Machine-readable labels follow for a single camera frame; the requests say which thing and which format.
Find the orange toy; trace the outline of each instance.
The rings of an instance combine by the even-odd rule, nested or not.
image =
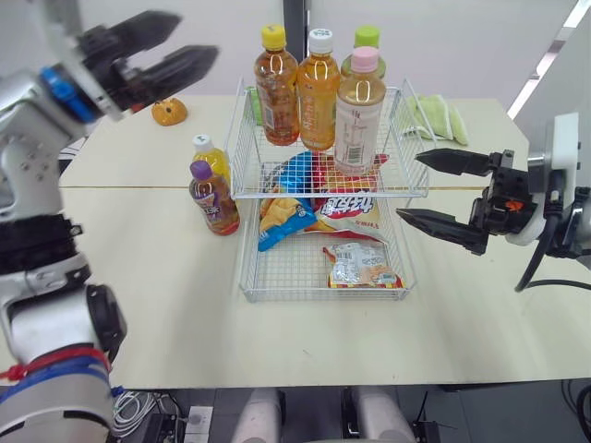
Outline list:
[[[158,125],[172,126],[187,118],[187,107],[178,99],[162,100],[153,104],[151,116]]]

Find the chip bag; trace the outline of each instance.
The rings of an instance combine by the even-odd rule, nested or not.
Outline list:
[[[380,166],[389,158],[388,154],[377,154],[371,171],[365,175],[348,176],[336,168],[332,155],[314,152],[311,171],[312,189],[317,192],[376,192]]]
[[[404,288],[402,279],[387,265],[382,246],[347,243],[322,248],[334,264],[330,288]]]
[[[305,233],[331,233],[345,238],[370,238],[387,243],[380,232],[380,210],[373,197],[316,198],[317,221]]]
[[[269,198],[261,206],[259,252],[316,221],[309,198]]]
[[[272,193],[309,192],[312,152],[292,157],[265,177]],[[266,198],[260,206],[259,252],[266,251],[287,235],[301,231],[316,221],[309,198]]]

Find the white wire basket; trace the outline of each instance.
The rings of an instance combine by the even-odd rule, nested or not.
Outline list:
[[[380,198],[380,233],[387,243],[341,238],[326,233],[295,233],[265,252],[258,251],[259,205],[247,218],[242,249],[239,285],[251,303],[308,300],[404,300],[416,284],[413,263],[402,233],[402,224],[392,217],[388,200]],[[328,287],[332,263],[322,252],[324,246],[357,242],[383,250],[387,264],[401,278],[404,288]]]
[[[244,103],[244,110],[238,128],[238,135],[235,142],[234,156],[232,159],[232,196],[233,198],[265,198],[271,192],[272,177],[292,157],[307,148],[299,138],[290,146],[275,146],[265,137],[263,126],[257,126],[257,120],[251,104],[251,92],[239,87],[239,95],[246,95],[244,101],[236,100],[236,107]],[[425,150],[425,144],[421,136],[414,130],[416,119],[407,104],[407,99],[416,95],[412,86],[405,81],[399,88],[388,88],[386,98],[380,116],[380,127],[378,132],[377,154],[385,154],[388,160],[379,165],[380,160],[376,158],[375,176],[371,177],[373,186],[369,191],[362,191],[378,198],[416,198],[426,197],[428,193],[428,168],[417,162],[415,156]],[[418,105],[419,112],[424,116],[422,108]],[[325,154],[333,155],[333,148],[323,151]],[[306,183],[314,180],[314,171],[322,162],[322,157],[312,156],[312,167],[310,177]],[[352,179],[331,168],[325,172],[325,177],[331,181],[331,189],[338,189],[338,194],[324,192],[314,185],[306,192],[285,192],[281,197],[330,197],[346,196],[358,193],[358,189],[351,186]],[[350,193],[343,192],[344,189],[352,189]]]

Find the plastic bottle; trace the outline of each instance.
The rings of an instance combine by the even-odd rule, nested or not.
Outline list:
[[[190,170],[193,180],[188,190],[203,209],[208,228],[218,235],[235,232],[240,225],[240,215],[225,179],[214,174],[204,160],[192,162]]]
[[[334,163],[345,175],[361,175],[372,168],[386,86],[376,76],[380,54],[376,48],[355,48],[351,76],[341,82],[336,99]]]
[[[331,57],[332,32],[312,30],[308,42],[310,57],[297,70],[300,137],[309,150],[327,150],[334,144],[336,91],[341,75]]]
[[[265,26],[262,31],[265,52],[255,63],[265,136],[274,145],[291,145],[299,136],[297,120],[297,61],[285,51],[285,28]]]
[[[372,48],[380,47],[380,29],[375,26],[365,25],[360,26],[355,31],[354,48],[361,46],[371,46]],[[341,75],[346,78],[351,75],[351,55],[343,60],[341,65]],[[380,57],[378,61],[377,75],[379,78],[384,78],[386,75],[386,62]]]
[[[225,178],[228,187],[230,186],[230,161],[228,154],[224,150],[219,150],[213,146],[210,136],[199,134],[193,137],[193,146],[195,146],[195,155],[193,162],[204,160],[207,162],[214,174]]]

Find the electrical outlet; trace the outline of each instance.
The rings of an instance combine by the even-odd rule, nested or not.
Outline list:
[[[213,406],[191,406],[185,434],[209,434]]]

